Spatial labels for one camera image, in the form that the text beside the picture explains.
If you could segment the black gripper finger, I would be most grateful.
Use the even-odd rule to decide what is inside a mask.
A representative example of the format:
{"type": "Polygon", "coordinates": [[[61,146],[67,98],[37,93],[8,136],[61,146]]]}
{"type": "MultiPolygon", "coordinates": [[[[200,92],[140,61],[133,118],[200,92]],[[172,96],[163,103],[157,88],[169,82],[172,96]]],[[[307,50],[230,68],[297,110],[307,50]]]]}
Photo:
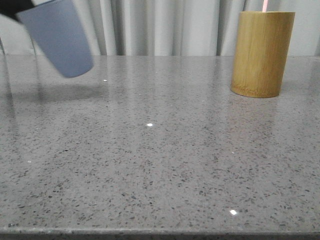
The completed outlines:
{"type": "Polygon", "coordinates": [[[34,8],[32,0],[0,0],[0,14],[18,23],[17,13],[34,8]]]}

